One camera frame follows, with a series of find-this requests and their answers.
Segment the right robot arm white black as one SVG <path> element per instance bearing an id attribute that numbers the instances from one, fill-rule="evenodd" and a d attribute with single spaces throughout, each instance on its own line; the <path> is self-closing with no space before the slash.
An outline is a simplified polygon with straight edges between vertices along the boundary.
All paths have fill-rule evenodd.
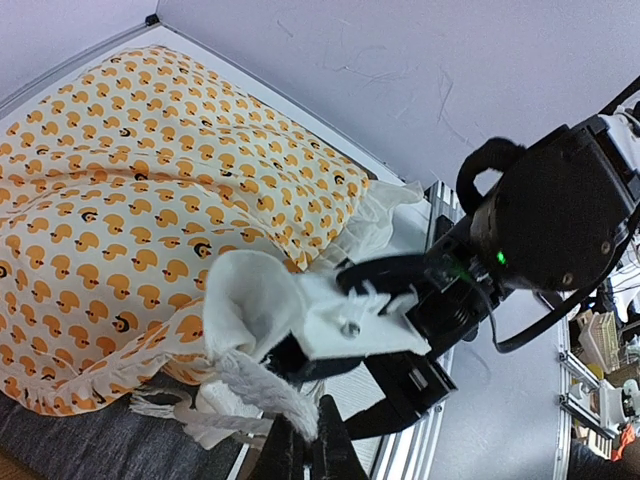
<path id="1" fill-rule="evenodd" d="M 464 160 L 455 191 L 464 217 L 427 251 L 338 275 L 347 293 L 415 294 L 407 317 L 430 345 L 425 355 L 367 357 L 384 398 L 348 419 L 354 440 L 400 432 L 452 393 L 440 356 L 473 339 L 513 292 L 545 295 L 550 310 L 495 339 L 502 354 L 545 333 L 614 270 L 639 225 L 638 85 L 531 146 L 487 140 Z"/>

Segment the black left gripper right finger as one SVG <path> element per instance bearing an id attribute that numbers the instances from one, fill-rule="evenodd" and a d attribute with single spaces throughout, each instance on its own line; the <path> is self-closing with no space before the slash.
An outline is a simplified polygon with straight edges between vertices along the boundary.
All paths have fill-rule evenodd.
<path id="1" fill-rule="evenodd" d="M 313 480 L 368 480 L 334 399 L 319 402 L 318 437 L 311 445 Z"/>

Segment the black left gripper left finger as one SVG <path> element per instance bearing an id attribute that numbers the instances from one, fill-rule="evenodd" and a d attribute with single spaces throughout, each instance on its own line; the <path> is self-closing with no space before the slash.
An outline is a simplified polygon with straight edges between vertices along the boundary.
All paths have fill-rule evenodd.
<path id="1" fill-rule="evenodd" d="M 303 480 L 305 442 L 282 415 L 275 418 L 252 480 Z"/>

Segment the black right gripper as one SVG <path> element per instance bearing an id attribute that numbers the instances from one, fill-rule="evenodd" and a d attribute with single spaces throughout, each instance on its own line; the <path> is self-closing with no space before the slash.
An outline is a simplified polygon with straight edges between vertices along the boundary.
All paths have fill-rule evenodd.
<path id="1" fill-rule="evenodd" d="M 475 336 L 517 290 L 567 298 L 495 347 L 513 352 L 554 326 L 614 269 L 635 232 L 633 153 L 609 124 L 561 126 L 524 147 L 488 140 L 461 166 L 464 217 L 427 251 L 370 260 L 344 273 L 346 292 L 399 299 L 427 354 L 401 348 L 365 364 L 384 399 L 346 423 L 354 440 L 397 433 L 455 390 L 439 358 Z"/>

